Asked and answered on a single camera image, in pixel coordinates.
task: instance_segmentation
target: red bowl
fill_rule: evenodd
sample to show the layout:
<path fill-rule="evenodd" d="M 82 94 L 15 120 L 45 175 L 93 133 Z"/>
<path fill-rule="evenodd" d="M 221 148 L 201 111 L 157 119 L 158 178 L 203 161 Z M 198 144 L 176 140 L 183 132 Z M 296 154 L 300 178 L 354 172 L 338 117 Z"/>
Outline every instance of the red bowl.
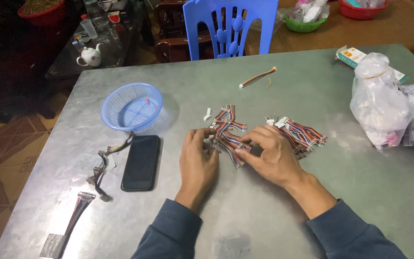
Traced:
<path fill-rule="evenodd" d="M 345 3 L 343 0 L 339 0 L 339 12 L 353 20 L 370 20 L 376 17 L 376 15 L 389 4 L 389 0 L 384 2 L 384 6 L 379 8 L 358 8 Z"/>
<path fill-rule="evenodd" d="M 22 14 L 23 6 L 17 11 L 17 14 L 27 19 L 32 25 L 36 26 L 52 26 L 60 23 L 65 19 L 66 7 L 65 0 L 61 0 L 56 6 L 34 14 Z"/>

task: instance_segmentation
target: white teapot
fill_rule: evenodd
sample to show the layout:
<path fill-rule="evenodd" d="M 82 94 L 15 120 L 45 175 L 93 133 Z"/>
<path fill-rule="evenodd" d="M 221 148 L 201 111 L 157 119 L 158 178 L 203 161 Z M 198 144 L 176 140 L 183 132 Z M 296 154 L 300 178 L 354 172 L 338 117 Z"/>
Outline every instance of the white teapot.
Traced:
<path fill-rule="evenodd" d="M 76 62 L 79 64 L 79 59 L 81 59 L 86 63 L 82 66 L 93 66 L 97 67 L 100 65 L 100 61 L 102 60 L 101 53 L 100 53 L 100 43 L 97 44 L 95 49 L 91 47 L 84 47 L 84 50 L 81 52 L 81 56 L 76 59 Z"/>

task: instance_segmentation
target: left hand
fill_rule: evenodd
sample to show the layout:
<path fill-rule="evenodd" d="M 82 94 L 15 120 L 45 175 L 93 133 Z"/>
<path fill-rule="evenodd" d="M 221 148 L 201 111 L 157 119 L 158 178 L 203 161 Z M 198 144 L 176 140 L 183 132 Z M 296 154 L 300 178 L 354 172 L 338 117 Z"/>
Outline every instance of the left hand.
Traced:
<path fill-rule="evenodd" d="M 215 134 L 211 128 L 190 130 L 180 156 L 181 187 L 175 201 L 197 212 L 205 194 L 218 177 L 218 150 L 208 148 L 204 139 Z"/>

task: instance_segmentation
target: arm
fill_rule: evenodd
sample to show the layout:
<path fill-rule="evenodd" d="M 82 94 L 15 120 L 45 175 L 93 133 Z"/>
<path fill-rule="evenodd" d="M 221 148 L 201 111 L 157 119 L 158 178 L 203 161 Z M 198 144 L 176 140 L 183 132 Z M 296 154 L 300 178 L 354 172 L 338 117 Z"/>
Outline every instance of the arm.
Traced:
<path fill-rule="evenodd" d="M 365 223 L 342 200 L 336 200 L 314 175 L 306 173 L 284 137 L 267 125 L 242 137 L 260 145 L 260 157 L 236 150 L 261 176 L 284 188 L 308 215 L 329 258 L 405 258 L 374 225 Z"/>
<path fill-rule="evenodd" d="M 213 129 L 191 130 L 180 156 L 181 187 L 175 200 L 167 199 L 148 226 L 136 258 L 193 258 L 202 220 L 196 214 L 205 194 L 218 177 L 218 151 L 205 152 L 203 140 Z"/>

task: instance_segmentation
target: phone screen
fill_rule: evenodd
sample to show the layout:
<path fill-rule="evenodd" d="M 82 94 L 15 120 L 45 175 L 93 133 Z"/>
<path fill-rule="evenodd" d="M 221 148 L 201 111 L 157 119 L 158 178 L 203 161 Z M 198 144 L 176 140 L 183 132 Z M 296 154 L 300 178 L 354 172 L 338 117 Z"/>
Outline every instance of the phone screen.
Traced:
<path fill-rule="evenodd" d="M 159 155 L 159 142 L 156 135 L 133 137 L 122 176 L 123 191 L 151 189 Z"/>

